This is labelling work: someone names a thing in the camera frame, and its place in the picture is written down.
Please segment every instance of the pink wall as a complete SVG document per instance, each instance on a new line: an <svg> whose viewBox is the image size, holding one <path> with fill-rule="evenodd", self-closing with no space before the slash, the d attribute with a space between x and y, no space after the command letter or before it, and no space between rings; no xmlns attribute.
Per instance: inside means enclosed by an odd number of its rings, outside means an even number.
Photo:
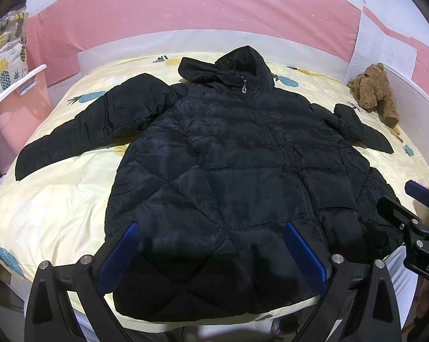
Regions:
<svg viewBox="0 0 429 342"><path fill-rule="evenodd" d="M416 40L413 37L403 36L391 29L388 29L375 15L374 13L367 9L363 8L363 12L375 23L377 24L385 34L397 38L398 40L405 42L414 48L416 48L416 62L415 68L412 75L412 81L419 85L428 95L429 95L429 46L423 44L422 42Z"/></svg>
<svg viewBox="0 0 429 342"><path fill-rule="evenodd" d="M52 85L79 72L77 54L121 38L182 29L265 34L349 61L361 12L347 0L58 0L28 24L28 65Z"/></svg>

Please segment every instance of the yellow bed sheet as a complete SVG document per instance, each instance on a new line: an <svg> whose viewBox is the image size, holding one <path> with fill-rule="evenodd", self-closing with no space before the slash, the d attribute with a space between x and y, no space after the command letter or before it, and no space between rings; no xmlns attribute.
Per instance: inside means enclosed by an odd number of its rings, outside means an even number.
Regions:
<svg viewBox="0 0 429 342"><path fill-rule="evenodd" d="M168 84L183 81L177 68L183 56L214 62L222 54L185 53L169 59L146 57L123 60L96 69L67 91L50 116L38 127L29 142L49 134L55 127L73 119L85 109L95 95L84 94L107 91L126 79L140 73L150 73ZM267 63L279 76L298 83L286 85L285 79L276 86L298 92L309 101L333 111L336 103L355 103L349 89L342 83L303 73L277 63ZM408 156L403 145L384 126L375 113L356 111L363 123L381 131L395 151L386 154L371 149L356 148L376 167L393 187L401 203L421 218L429 221L429 210L404 192L407 180L423 180L429 187L429 167L411 140L401 133L404 144L414 156ZM104 242L104 215L107 200L115 179L116 169L125 153L128 141L83 153L34 172L22 181L15 181L15 163L0 186L0 257L4 266L15 276L22 274L33 280L40 262L50 260L53 265L71 264L82 255L94 254ZM76 294L70 294L76 309L83 311ZM112 294L106 295L109 306L115 310ZM273 316L285 315L315 302L310 299L297 305L270 311ZM192 323L148 323L116 313L127 328L157 332L186 324L233 324L257 320L263 315L241 315Z"/></svg>

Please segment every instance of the plush toy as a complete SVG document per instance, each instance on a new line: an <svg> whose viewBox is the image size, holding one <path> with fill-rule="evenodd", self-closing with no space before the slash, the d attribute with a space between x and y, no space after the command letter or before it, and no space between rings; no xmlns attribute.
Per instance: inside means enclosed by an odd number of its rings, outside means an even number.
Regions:
<svg viewBox="0 0 429 342"><path fill-rule="evenodd" d="M376 111L382 122L394 128L399 122L395 93L390 87L384 65L372 64L347 85L355 93L360 107Z"/></svg>

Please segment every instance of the blue textured pad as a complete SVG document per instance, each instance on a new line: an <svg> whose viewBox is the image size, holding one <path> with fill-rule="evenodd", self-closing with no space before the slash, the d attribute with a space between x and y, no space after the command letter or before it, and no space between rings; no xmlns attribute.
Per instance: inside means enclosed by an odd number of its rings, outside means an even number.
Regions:
<svg viewBox="0 0 429 342"><path fill-rule="evenodd" d="M284 243L309 287L317 294L325 294L328 289L327 271L291 223L284 225Z"/></svg>
<svg viewBox="0 0 429 342"><path fill-rule="evenodd" d="M409 180L405 184L404 190L408 196L411 196L429 208L429 189L421 186L415 181Z"/></svg>
<svg viewBox="0 0 429 342"><path fill-rule="evenodd" d="M95 274L99 294L104 295L115 290L139 243L140 228L133 222L102 264L99 274Z"/></svg>

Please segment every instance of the metal pin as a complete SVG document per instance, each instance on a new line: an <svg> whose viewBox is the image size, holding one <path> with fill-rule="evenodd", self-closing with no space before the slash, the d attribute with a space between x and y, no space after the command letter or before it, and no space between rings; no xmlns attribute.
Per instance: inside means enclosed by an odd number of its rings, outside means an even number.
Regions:
<svg viewBox="0 0 429 342"><path fill-rule="evenodd" d="M331 259L336 264L342 264L344 262L344 257L342 257L341 255L333 255L333 256L331 256Z"/></svg>
<svg viewBox="0 0 429 342"><path fill-rule="evenodd" d="M50 263L48 261L42 261L39 265L39 268L41 268L42 270L45 270L49 264Z"/></svg>
<svg viewBox="0 0 429 342"><path fill-rule="evenodd" d="M91 255L84 255L82 258L80 258L80 263L83 265L87 265L91 262L93 259L93 256Z"/></svg>
<svg viewBox="0 0 429 342"><path fill-rule="evenodd" d="M385 262L383 262L382 260L375 260L374 264L378 267L378 268L384 268L385 267Z"/></svg>

